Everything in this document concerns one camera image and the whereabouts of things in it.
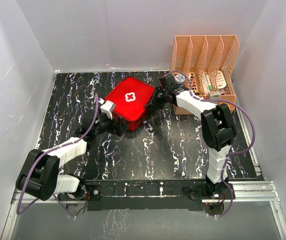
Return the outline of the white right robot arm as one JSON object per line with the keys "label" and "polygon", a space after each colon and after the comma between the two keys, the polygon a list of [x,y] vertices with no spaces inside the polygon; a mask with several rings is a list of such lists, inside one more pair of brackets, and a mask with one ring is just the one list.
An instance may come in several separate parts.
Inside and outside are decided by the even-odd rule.
{"label": "white right robot arm", "polygon": [[159,78],[160,86],[155,87],[145,104],[147,109],[162,109],[171,103],[186,109],[201,120],[202,136],[209,148],[209,168],[206,173],[205,194],[218,198],[226,189],[233,193],[225,172],[229,151],[237,135],[236,127],[227,104],[215,104],[214,99],[206,100],[192,90],[175,82],[172,74]]}

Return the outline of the red black medicine case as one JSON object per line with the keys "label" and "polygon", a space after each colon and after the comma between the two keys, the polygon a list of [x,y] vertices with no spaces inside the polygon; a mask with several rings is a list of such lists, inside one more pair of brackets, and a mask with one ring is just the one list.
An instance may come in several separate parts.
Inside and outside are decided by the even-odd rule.
{"label": "red black medicine case", "polygon": [[134,78],[127,77],[105,97],[115,104],[112,112],[116,118],[123,118],[128,130],[133,131],[145,120],[148,110],[145,104],[150,100],[155,88]]}

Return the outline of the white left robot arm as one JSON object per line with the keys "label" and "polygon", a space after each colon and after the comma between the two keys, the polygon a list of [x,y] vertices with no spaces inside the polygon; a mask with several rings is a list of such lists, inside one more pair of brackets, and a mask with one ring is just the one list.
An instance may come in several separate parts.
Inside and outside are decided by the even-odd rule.
{"label": "white left robot arm", "polygon": [[128,129],[127,124],[113,117],[115,108],[115,103],[99,99],[91,123],[83,124],[69,140],[44,151],[31,150],[16,180],[20,197],[27,193],[46,201],[53,194],[69,193],[76,200],[82,199],[86,187],[80,183],[80,178],[70,174],[59,175],[59,169],[89,151],[99,135],[108,132],[121,136]]}

